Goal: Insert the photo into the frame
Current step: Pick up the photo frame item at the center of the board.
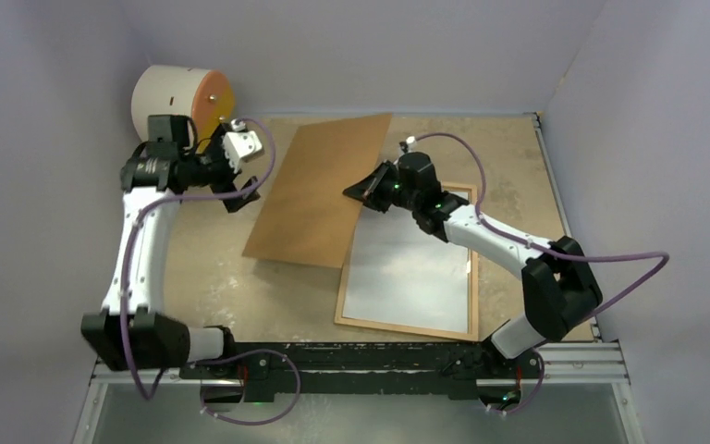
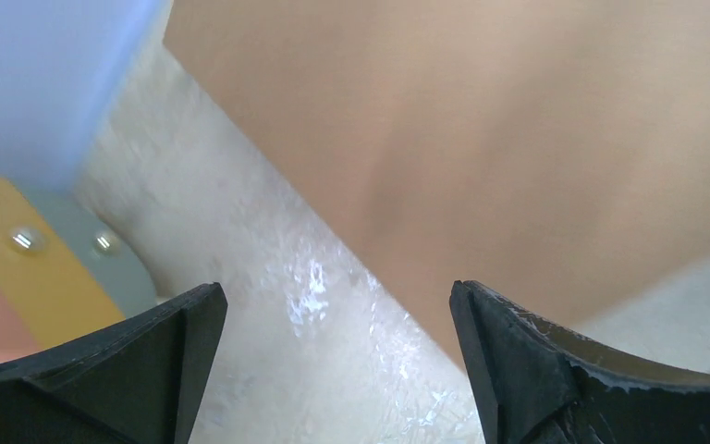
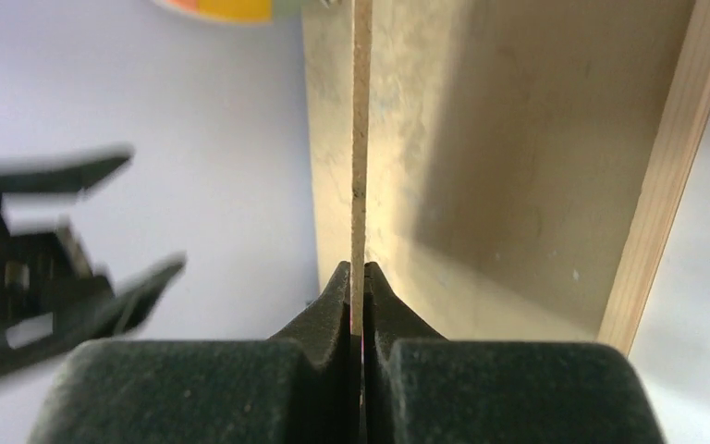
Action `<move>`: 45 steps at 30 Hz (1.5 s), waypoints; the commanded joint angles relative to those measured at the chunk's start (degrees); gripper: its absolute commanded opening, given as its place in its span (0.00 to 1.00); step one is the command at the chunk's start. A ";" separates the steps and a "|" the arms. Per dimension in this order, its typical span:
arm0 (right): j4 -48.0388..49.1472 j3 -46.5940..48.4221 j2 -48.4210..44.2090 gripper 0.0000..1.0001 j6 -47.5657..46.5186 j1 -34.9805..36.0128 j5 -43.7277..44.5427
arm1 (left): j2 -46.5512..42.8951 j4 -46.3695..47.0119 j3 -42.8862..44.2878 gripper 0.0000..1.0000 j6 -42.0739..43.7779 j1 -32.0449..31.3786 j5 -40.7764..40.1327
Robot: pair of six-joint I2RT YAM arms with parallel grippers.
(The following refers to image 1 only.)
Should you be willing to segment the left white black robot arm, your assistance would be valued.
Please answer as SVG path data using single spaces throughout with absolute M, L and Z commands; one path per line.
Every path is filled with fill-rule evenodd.
M 238 369 L 226 327 L 188 327 L 164 312 L 165 264 L 184 193 L 208 187 L 229 213 L 259 199 L 260 181 L 235 184 L 241 166 L 261 153 L 242 119 L 221 122 L 201 147 L 188 116 L 151 115 L 148 139 L 120 171 L 124 224 L 116 269 L 99 312 L 85 314 L 81 334 L 112 371 L 167 369 L 202 361 L 214 377 Z

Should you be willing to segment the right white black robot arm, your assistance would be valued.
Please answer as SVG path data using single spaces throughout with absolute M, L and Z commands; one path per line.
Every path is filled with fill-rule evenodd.
M 564 339 L 603 301 L 576 240 L 534 237 L 478 215 L 476 204 L 443 188 L 427 154 L 385 161 L 342 193 L 380 213 L 403 208 L 424 233 L 478 253 L 520 280 L 523 313 L 483 342 L 482 363 L 493 376 L 514 369 L 524 352 Z

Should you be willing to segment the brown cardboard backing board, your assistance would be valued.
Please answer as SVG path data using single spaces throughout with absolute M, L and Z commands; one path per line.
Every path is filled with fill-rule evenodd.
M 244 256 L 340 268 L 361 212 L 343 191 L 373 171 L 391 119 L 379 114 L 299 127 Z

